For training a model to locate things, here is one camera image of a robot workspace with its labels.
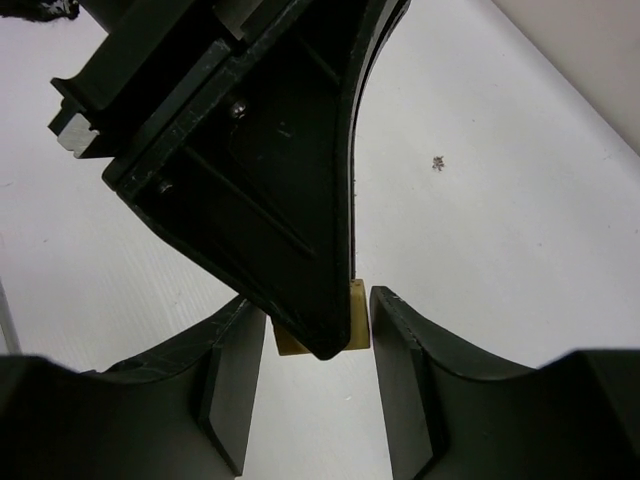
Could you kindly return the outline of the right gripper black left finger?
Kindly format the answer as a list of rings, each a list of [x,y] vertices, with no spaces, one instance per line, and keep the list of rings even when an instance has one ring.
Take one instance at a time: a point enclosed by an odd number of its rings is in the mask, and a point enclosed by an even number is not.
[[[235,298],[103,372],[1,359],[5,479],[236,479],[266,318]]]

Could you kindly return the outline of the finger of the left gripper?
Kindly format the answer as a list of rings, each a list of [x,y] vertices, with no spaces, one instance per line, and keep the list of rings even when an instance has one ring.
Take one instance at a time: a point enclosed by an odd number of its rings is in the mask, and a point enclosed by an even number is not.
[[[328,360],[351,337],[354,141],[405,1],[276,1],[103,174],[164,242]]]

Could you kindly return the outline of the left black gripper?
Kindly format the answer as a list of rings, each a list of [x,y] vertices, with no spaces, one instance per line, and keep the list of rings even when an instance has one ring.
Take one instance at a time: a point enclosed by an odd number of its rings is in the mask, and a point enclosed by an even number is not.
[[[50,123],[78,159],[294,160],[296,1],[86,1],[106,38],[54,79]]]

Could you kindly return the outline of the tan eraser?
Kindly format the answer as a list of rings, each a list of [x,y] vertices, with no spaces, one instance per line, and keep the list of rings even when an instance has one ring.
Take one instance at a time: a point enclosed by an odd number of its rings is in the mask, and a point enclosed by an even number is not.
[[[370,322],[364,281],[354,279],[350,285],[350,339],[343,351],[367,350],[371,347]],[[280,356],[310,354],[310,351],[275,321],[272,322]]]

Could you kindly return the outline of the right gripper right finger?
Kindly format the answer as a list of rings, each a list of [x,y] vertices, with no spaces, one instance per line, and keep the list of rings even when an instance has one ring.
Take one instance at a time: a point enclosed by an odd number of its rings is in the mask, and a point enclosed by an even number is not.
[[[371,292],[396,479],[635,479],[639,354],[576,350],[529,368]]]

